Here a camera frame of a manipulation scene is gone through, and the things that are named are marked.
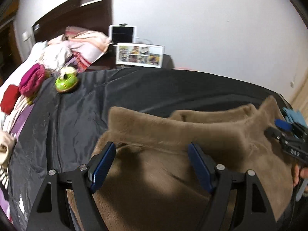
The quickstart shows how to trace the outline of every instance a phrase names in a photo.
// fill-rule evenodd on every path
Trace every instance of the light switch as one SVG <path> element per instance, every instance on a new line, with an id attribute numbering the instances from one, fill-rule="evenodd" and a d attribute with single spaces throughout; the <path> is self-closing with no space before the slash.
<path id="1" fill-rule="evenodd" d="M 30 38 L 29 32 L 24 32 L 23 33 L 23 41 L 27 41 Z"/>

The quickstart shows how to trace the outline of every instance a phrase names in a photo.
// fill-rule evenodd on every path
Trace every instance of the clamp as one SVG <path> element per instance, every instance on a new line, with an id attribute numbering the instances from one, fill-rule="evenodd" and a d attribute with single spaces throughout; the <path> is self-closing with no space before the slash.
<path id="1" fill-rule="evenodd" d="M 299 160 L 304 166 L 308 165 L 308 129 L 298 123 L 287 123 L 282 120 L 275 120 L 275 125 L 285 131 L 291 131 L 298 138 L 287 136 L 277 128 L 269 127 L 264 131 L 265 136 L 275 138 L 279 141 L 282 151 Z M 306 186 L 308 179 L 300 180 L 299 189 L 295 200 L 299 201 Z"/>
<path id="2" fill-rule="evenodd" d="M 74 191 L 84 230 L 108 231 L 92 195 L 103 185 L 115 158 L 115 150 L 115 144 L 108 142 L 102 152 L 93 156 L 88 164 L 82 164 L 77 169 L 64 173 L 50 170 L 33 203 L 27 231 L 75 230 L 67 200 L 67 189 Z"/>
<path id="3" fill-rule="evenodd" d="M 108 231 L 93 199 L 102 185 L 116 155 L 114 143 L 108 142 L 99 155 L 74 171 L 46 175 L 32 206 L 27 231 L 75 231 L 67 200 L 67 189 L 74 191 L 78 213 L 85 231 Z M 275 231 L 276 222 L 268 198 L 253 170 L 229 171 L 215 164 L 201 148 L 191 143 L 191 161 L 201 186 L 212 194 L 197 231 L 219 231 L 227 210 L 229 194 L 237 189 L 237 199 L 230 230 Z"/>

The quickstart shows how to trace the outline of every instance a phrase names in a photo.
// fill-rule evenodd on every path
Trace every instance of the folded clothes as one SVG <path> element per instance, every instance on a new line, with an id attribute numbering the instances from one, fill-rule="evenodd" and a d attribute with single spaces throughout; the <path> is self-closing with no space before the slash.
<path id="1" fill-rule="evenodd" d="M 10 115 L 19 96 L 20 93 L 18 87 L 15 85 L 9 85 L 7 90 L 4 92 L 0 103 L 1 111 Z"/>
<path id="2" fill-rule="evenodd" d="M 292 109 L 283 108 L 283 111 L 286 114 L 285 120 L 288 123 L 296 122 L 307 127 L 306 121 L 299 110 L 293 111 Z"/>
<path id="3" fill-rule="evenodd" d="M 0 131 L 0 165 L 7 168 L 16 139 L 9 133 Z"/>
<path id="4" fill-rule="evenodd" d="M 20 93 L 26 97 L 31 97 L 40 89 L 45 79 L 45 67 L 44 65 L 40 65 L 39 69 L 33 73 L 30 80 L 19 88 Z"/>
<path id="5" fill-rule="evenodd" d="M 28 71 L 23 75 L 21 78 L 19 87 L 22 88 L 25 86 L 31 79 L 32 75 L 40 68 L 40 64 L 36 63 L 34 64 Z"/>

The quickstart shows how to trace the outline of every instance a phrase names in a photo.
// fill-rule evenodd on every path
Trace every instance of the brown fur fabric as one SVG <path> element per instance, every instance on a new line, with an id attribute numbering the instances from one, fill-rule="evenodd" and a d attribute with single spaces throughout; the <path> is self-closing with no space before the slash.
<path id="1" fill-rule="evenodd" d="M 117 145 L 116 158 L 103 187 L 94 194 L 110 231 L 195 230 L 209 199 L 187 157 L 190 142 L 200 145 L 216 163 L 230 170 L 253 169 L 269 198 L 276 220 L 292 195 L 289 156 L 264 130 L 283 119 L 273 97 L 257 110 L 253 105 L 221 112 L 175 111 L 169 119 L 113 107 L 107 141 Z M 74 197 L 70 205 L 77 216 Z M 227 217 L 232 215 L 232 206 Z"/>

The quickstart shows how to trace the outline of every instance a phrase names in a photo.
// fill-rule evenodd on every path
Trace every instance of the photo collage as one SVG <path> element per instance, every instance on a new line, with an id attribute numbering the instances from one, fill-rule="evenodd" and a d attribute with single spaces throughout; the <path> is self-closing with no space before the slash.
<path id="1" fill-rule="evenodd" d="M 119 46 L 119 61 L 159 65 L 161 47 L 154 46 Z"/>

